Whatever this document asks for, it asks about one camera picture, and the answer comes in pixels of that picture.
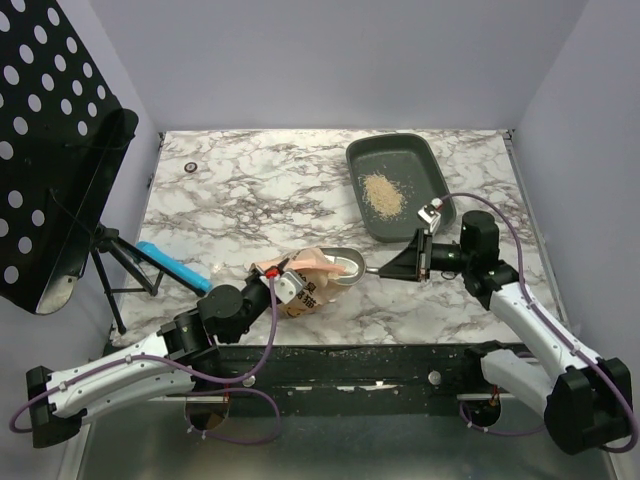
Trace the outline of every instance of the gray tray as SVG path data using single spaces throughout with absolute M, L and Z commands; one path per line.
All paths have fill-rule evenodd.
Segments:
M 434 197 L 449 193 L 429 144 L 418 135 L 392 133 L 356 140 L 347 148 L 347 164 L 364 225 L 380 242 L 411 240 L 416 228 L 424 228 L 418 210 Z M 363 179 L 376 173 L 398 185 L 405 197 L 403 210 L 395 217 L 383 219 L 365 200 Z M 439 231 L 448 228 L 455 218 L 455 206 L 447 200 Z

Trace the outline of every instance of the white wall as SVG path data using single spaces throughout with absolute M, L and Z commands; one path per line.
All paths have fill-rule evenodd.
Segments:
M 163 129 L 513 127 L 586 0 L 91 0 Z
M 111 195 L 102 216 L 104 223 L 120 228 L 125 238 L 133 239 L 146 205 L 147 179 L 157 163 L 157 128 L 145 112 L 88 1 L 59 0 L 59 4 L 112 91 L 123 106 L 140 116 L 137 137 L 131 143 L 114 186 L 118 194 Z M 109 274 L 114 284 L 124 280 L 122 269 L 110 268 Z M 13 411 L 26 400 L 24 374 L 28 369 L 38 365 L 68 368 L 99 356 L 111 324 L 106 297 L 91 269 L 79 282 L 69 304 L 59 312 L 45 317 L 33 316 L 0 298 L 0 318 L 0 478 L 55 479 L 64 446 L 33 450 L 28 435 L 16 436 L 6 425 Z M 23 424 L 28 422 L 28 415 L 26 417 Z
M 590 0 L 514 147 L 572 324 L 640 392 L 640 2 Z M 640 449 L 634 451 L 640 465 Z

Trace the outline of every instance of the black perforated panel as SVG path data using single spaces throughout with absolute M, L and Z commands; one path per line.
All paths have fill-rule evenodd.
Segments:
M 0 44 L 0 294 L 48 313 L 40 298 L 88 253 L 71 215 L 93 231 L 137 117 L 56 2 L 0 0 Z

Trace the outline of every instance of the spilled grains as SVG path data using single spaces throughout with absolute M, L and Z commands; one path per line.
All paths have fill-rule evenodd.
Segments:
M 375 173 L 363 178 L 365 201 L 383 220 L 402 213 L 405 198 L 400 193 L 398 184 L 391 182 L 384 175 Z

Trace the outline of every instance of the paper bag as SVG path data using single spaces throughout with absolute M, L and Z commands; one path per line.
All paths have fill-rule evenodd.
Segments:
M 289 317 L 315 312 L 322 305 L 335 300 L 341 293 L 349 289 L 349 287 L 336 283 L 336 279 L 344 273 L 345 267 L 329 262 L 319 248 L 297 250 L 254 265 L 266 270 L 285 258 L 289 259 L 285 270 L 295 270 L 305 282 L 304 288 L 296 298 L 286 305 L 278 305 L 280 311 Z

